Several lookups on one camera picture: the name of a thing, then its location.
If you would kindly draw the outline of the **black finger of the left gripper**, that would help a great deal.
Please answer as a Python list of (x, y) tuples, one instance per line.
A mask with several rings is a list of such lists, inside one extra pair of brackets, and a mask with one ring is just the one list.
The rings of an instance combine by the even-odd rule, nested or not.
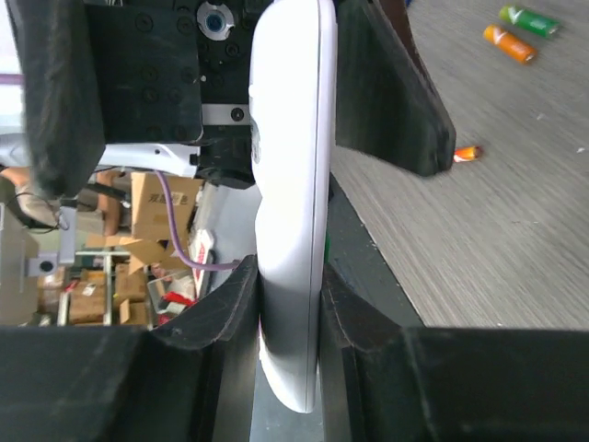
[(456, 129), (419, 55), (404, 2), (345, 0), (336, 143), (421, 177), (451, 169)]

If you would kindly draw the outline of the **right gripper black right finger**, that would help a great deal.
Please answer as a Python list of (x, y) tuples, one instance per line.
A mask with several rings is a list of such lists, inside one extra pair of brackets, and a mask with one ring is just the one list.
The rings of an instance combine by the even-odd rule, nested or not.
[(584, 441), (584, 331), (403, 328), (324, 272), (328, 441)]

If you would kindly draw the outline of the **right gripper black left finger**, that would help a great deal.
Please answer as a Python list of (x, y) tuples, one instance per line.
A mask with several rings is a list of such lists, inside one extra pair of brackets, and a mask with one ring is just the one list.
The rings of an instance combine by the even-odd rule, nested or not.
[(175, 319), (4, 327), (5, 441), (246, 441), (258, 360), (258, 264)]

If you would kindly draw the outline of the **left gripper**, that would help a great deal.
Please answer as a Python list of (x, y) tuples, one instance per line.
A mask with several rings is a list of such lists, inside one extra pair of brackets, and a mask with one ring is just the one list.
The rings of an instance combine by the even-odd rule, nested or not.
[(29, 170), (42, 196), (76, 196), (99, 161), (253, 184), (248, 77), (266, 2), (6, 6), (24, 76)]

